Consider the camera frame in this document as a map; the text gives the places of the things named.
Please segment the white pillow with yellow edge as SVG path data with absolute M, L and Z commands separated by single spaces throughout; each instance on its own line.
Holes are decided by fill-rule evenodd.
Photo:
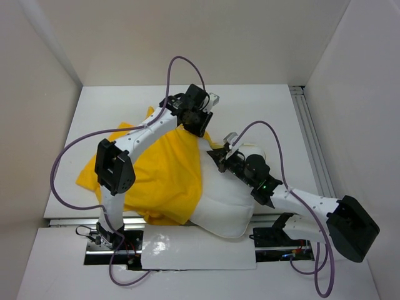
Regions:
M 190 217 L 195 225 L 221 238 L 240 238 L 253 216 L 256 201 L 252 188 L 229 171 L 219 172 L 208 154 L 212 148 L 205 139 L 198 139 L 202 194 Z

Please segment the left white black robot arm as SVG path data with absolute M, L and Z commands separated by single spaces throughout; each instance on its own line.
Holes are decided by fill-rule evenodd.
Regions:
M 202 137 L 219 96 L 191 84 L 183 94 L 168 96 L 138 127 L 114 141 L 103 139 L 97 146 L 94 171 L 101 188 L 103 209 L 96 224 L 101 242 L 115 250 L 123 243 L 124 197 L 136 175 L 133 164 L 159 138 L 179 126 Z

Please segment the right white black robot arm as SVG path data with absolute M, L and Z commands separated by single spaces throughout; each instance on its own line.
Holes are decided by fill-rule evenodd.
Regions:
M 270 174 L 270 167 L 260 154 L 244 155 L 236 151 L 228 156 L 224 148 L 207 154 L 219 172 L 228 171 L 244 183 L 257 203 L 282 210 L 272 231 L 275 242 L 280 245 L 296 239 L 329 241 L 346 259 L 361 263 L 380 232 L 356 198 L 322 197 L 285 186 Z

